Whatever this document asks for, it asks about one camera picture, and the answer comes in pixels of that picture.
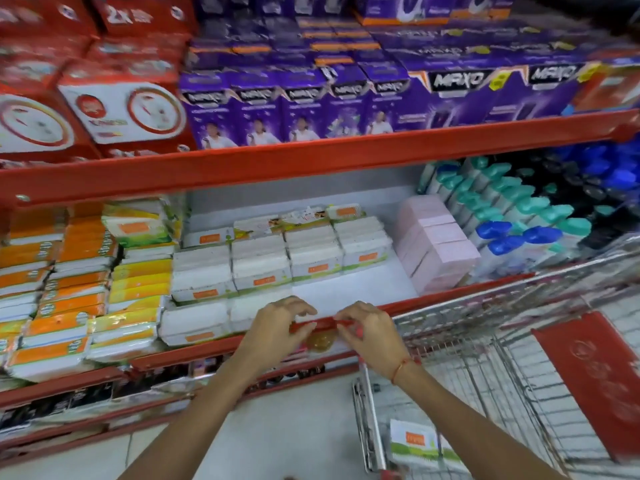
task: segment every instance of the hand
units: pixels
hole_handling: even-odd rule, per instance
[[[289,326],[296,315],[315,315],[316,309],[297,296],[270,303],[255,316],[251,328],[240,342],[234,357],[242,358],[254,368],[256,375],[277,366],[294,352],[316,328],[316,322],[304,325],[295,333]]]
[[[357,301],[335,316],[336,320],[355,320],[362,327],[362,338],[338,323],[338,332],[377,373],[391,379],[409,352],[391,317],[370,303]]]

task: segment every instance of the red circular logo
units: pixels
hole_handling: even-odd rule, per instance
[[[107,115],[107,110],[100,99],[89,94],[78,96],[76,98],[76,106],[90,118],[104,118]]]

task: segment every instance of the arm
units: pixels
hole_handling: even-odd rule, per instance
[[[375,306],[359,301],[335,318],[352,319],[361,325],[363,339],[340,324],[338,331],[373,370],[387,379],[391,379],[402,361],[409,357],[393,320]],[[395,382],[427,413],[473,478],[566,480],[525,446],[460,401],[417,363],[411,361],[402,366]]]
[[[261,309],[233,357],[118,480],[191,480],[245,389],[295,351],[316,327],[311,322],[289,334],[295,316],[307,314],[315,315],[316,309],[295,296]]]

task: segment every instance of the shopping cart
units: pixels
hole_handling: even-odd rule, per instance
[[[535,336],[615,300],[634,302],[640,294],[638,252],[429,306],[394,322],[411,354],[444,387],[553,468],[572,478],[638,479],[640,467],[623,464],[604,446]],[[635,303],[610,320],[637,352],[640,298]],[[470,478],[444,467],[407,468],[388,459],[390,419],[434,425],[399,388],[363,363],[353,400],[368,472],[383,479]],[[640,411],[632,419],[640,431]]]

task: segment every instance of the forearm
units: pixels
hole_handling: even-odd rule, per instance
[[[413,362],[405,365],[396,383],[427,413],[477,480],[566,480],[524,445],[447,391],[420,365]]]
[[[119,480],[191,480],[227,414],[258,373],[244,358],[231,357]]]

